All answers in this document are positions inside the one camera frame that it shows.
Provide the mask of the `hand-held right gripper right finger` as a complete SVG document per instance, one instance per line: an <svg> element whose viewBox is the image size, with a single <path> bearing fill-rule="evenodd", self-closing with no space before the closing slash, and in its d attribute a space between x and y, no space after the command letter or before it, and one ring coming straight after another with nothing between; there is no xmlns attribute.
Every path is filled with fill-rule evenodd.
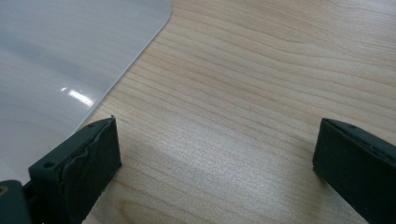
<svg viewBox="0 0 396 224"><path fill-rule="evenodd" d="M313 169L370 224L396 224L396 146L357 126L323 119Z"/></svg>

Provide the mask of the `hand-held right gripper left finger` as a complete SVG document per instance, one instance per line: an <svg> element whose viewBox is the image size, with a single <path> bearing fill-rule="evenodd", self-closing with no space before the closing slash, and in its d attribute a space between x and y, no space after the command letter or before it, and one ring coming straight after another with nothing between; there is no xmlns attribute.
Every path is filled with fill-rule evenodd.
<svg viewBox="0 0 396 224"><path fill-rule="evenodd" d="M35 224L81 224L121 167L116 119L98 120L29 167Z"/></svg>

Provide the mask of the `translucent plastic storage box lid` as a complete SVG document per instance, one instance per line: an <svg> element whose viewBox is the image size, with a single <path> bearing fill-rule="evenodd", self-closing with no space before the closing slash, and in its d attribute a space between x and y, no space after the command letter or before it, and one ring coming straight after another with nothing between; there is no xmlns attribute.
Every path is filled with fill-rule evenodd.
<svg viewBox="0 0 396 224"><path fill-rule="evenodd" d="M172 0L0 0L0 181L72 135L168 22Z"/></svg>

